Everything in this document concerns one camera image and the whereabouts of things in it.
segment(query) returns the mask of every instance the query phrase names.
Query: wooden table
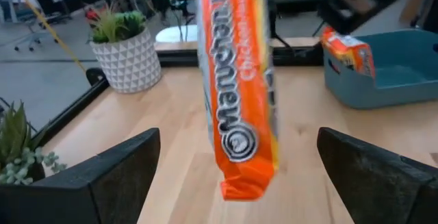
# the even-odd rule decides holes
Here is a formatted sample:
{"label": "wooden table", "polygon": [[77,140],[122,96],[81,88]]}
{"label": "wooden table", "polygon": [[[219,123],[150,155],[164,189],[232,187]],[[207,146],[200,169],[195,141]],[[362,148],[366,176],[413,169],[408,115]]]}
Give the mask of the wooden table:
{"label": "wooden table", "polygon": [[351,224],[316,149],[322,126],[436,166],[438,102],[352,110],[324,87],[320,67],[276,68],[276,87],[281,165],[258,202],[222,200],[197,68],[163,69],[147,92],[108,88],[44,149],[73,165],[159,127],[162,154],[139,224]]}

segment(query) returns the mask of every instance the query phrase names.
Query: maruchan ramen package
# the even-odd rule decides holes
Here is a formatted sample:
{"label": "maruchan ramen package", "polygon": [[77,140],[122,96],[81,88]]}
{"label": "maruchan ramen package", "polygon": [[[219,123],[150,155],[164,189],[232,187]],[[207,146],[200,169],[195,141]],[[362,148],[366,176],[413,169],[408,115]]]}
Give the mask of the maruchan ramen package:
{"label": "maruchan ramen package", "polygon": [[278,169],[266,0],[197,0],[198,58],[225,200],[261,197]]}
{"label": "maruchan ramen package", "polygon": [[321,43],[347,68],[360,74],[375,77],[371,47],[352,36],[342,36],[331,27],[324,28]]}

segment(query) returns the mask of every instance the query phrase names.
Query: green succulent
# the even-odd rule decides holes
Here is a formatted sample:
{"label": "green succulent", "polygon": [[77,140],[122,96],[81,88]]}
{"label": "green succulent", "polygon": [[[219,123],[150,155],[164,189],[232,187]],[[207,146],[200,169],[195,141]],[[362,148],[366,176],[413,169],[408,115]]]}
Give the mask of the green succulent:
{"label": "green succulent", "polygon": [[40,144],[47,127],[35,138],[32,138],[31,125],[27,121],[24,104],[15,112],[14,104],[6,111],[3,122],[0,124],[0,168],[19,158],[24,148],[34,151]]}
{"label": "green succulent", "polygon": [[114,6],[104,10],[94,10],[97,21],[90,21],[94,43],[113,43],[133,38],[146,27],[146,17],[139,11],[115,12]]}
{"label": "green succulent", "polygon": [[31,184],[34,179],[27,173],[35,163],[51,166],[54,173],[67,167],[57,162],[59,157],[54,152],[43,155],[38,147],[46,130],[47,127],[32,138],[24,104],[20,103],[16,112],[11,105],[0,124],[0,184]]}

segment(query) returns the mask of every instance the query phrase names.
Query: blue storage bin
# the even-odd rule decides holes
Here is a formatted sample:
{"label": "blue storage bin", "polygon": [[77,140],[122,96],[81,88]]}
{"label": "blue storage bin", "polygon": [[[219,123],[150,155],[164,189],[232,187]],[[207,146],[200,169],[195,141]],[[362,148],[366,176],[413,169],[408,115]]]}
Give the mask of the blue storage bin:
{"label": "blue storage bin", "polygon": [[416,29],[357,37],[371,46],[376,79],[324,50],[327,88],[357,109],[438,99],[438,34]]}

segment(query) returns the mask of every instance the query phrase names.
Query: plant pot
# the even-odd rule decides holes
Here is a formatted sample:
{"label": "plant pot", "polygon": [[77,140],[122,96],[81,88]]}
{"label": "plant pot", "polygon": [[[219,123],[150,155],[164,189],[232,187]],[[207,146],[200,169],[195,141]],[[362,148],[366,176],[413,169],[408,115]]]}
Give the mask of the plant pot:
{"label": "plant pot", "polygon": [[27,176],[31,177],[34,182],[37,182],[38,180],[42,180],[46,177],[46,174],[44,173],[44,168],[42,167],[41,163],[34,163],[27,172]]}
{"label": "plant pot", "polygon": [[115,43],[90,43],[110,86],[120,93],[147,90],[161,76],[153,40],[146,28],[142,33]]}

